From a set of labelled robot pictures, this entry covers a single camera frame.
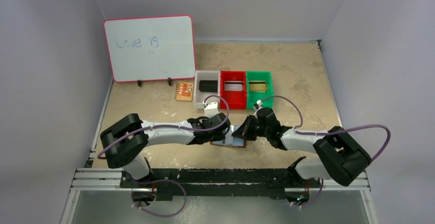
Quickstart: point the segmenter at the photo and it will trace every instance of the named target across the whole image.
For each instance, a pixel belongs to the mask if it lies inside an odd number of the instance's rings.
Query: whiteboard stand
[[[193,20],[189,15],[109,19],[104,22],[116,82],[194,78]]]

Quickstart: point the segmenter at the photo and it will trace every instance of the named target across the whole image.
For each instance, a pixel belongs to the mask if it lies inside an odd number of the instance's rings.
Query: black mounting plate
[[[188,196],[264,196],[286,199],[285,188],[305,188],[307,181],[293,181],[287,169],[152,169],[152,176],[141,182],[172,179],[180,183]],[[310,179],[310,187],[318,188],[319,180]],[[121,188],[151,188],[132,180],[123,171]],[[170,201],[183,192],[175,184],[156,184],[156,200]]]

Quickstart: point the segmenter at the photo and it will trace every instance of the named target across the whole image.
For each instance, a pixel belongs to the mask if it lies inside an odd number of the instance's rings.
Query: robotic arm
[[[301,150],[319,156],[300,157],[296,160],[288,169],[294,177],[332,178],[337,183],[348,186],[371,163],[368,153],[348,133],[317,135],[343,130],[341,127],[312,132],[315,135],[301,135],[293,127],[281,126],[271,108],[258,105],[255,108],[255,115],[249,115],[232,136],[245,140],[256,140],[257,136],[265,137],[277,149]]]
[[[146,133],[137,133],[111,146],[105,152],[107,164],[112,169],[122,168],[136,180],[144,179],[150,175],[151,168],[148,161],[139,155],[142,149],[162,144],[202,145],[210,141],[222,140],[230,126],[229,120],[211,131],[198,130],[216,127],[224,121],[225,117],[225,114],[219,113],[216,102],[208,104],[205,116],[178,123],[153,123],[140,120],[138,114],[129,114],[101,133],[100,138],[105,149],[128,133],[140,128],[151,128]]]
[[[296,181],[332,178],[337,183],[348,186],[371,163],[367,152],[348,133],[334,136],[300,135],[296,133],[295,128],[282,126],[271,108],[262,108],[258,105],[255,108],[255,114],[248,115],[232,136],[244,140],[265,137],[277,149],[316,153],[318,158],[301,157],[288,168]],[[200,130],[215,127],[222,123],[225,117],[225,114],[219,113],[216,102],[207,105],[205,116],[178,123],[153,123],[140,120],[137,114],[129,114],[100,135],[107,164],[110,168],[123,168],[136,180],[144,180],[152,175],[152,170],[146,159],[139,155],[143,148],[169,143],[202,145],[210,141],[223,140],[230,129],[229,120],[216,129]],[[150,128],[146,133],[137,133],[116,145],[111,145],[126,134],[146,127]],[[325,132],[342,129],[333,127]]]

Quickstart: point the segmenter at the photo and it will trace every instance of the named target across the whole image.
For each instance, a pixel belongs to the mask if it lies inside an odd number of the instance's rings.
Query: white connector
[[[263,102],[261,100],[257,100],[257,102],[254,104],[254,116],[257,117],[257,111],[261,109],[261,105],[263,105]]]
[[[217,114],[219,114],[219,104],[217,102],[210,102],[204,108],[204,116],[208,118],[212,118]]]

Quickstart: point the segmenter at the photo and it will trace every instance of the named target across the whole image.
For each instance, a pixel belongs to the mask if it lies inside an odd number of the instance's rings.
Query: beige table surface
[[[337,110],[317,45],[314,44],[196,44],[198,70],[270,71],[274,93],[294,101],[304,116],[304,130],[330,129],[339,124]],[[175,85],[167,82],[114,83],[101,131],[129,113],[144,120],[176,122],[203,115],[192,102],[175,101]],[[273,110],[282,125],[295,126],[299,117],[282,99]],[[231,110],[231,124],[240,125],[248,110]],[[308,152],[282,151],[264,138],[248,141],[245,149],[205,145],[157,145],[141,155],[152,168],[286,168]],[[98,141],[97,153],[102,150]],[[107,168],[95,159],[93,168]]]

